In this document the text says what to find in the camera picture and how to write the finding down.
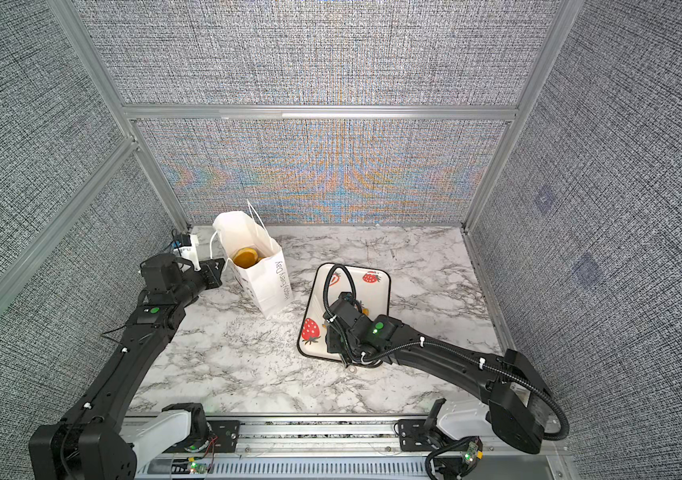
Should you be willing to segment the white printed paper bag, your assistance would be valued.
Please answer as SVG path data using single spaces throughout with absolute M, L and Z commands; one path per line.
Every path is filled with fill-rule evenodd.
M 235 280 L 261 313 L 272 316 L 293 300 L 283 249 L 269 234 L 248 201 L 247 211 L 220 213 L 213 221 L 213 239 L 233 268 Z

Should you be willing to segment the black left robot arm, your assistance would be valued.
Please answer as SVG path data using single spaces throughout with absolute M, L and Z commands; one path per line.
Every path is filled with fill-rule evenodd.
M 91 386 L 55 424 L 37 428 L 28 442 L 37 479 L 132 479 L 152 454 L 125 439 L 122 425 L 138 387 L 175 336 L 187 306 L 221 286 L 226 261 L 193 263 L 171 253 L 140 265 L 144 287 L 120 327 L 116 347 Z

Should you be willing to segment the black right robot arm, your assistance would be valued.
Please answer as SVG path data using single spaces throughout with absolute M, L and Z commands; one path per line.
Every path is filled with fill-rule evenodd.
M 414 368 L 473 395 L 489 407 L 487 421 L 509 446 L 538 454 L 551 435 L 546 421 L 512 391 L 514 383 L 531 393 L 538 404 L 551 396 L 541 375 L 522 353 L 502 355 L 467 350 L 425 335 L 387 315 L 370 319 L 349 299 L 327 306 L 326 346 L 351 364 L 375 367 L 381 363 Z

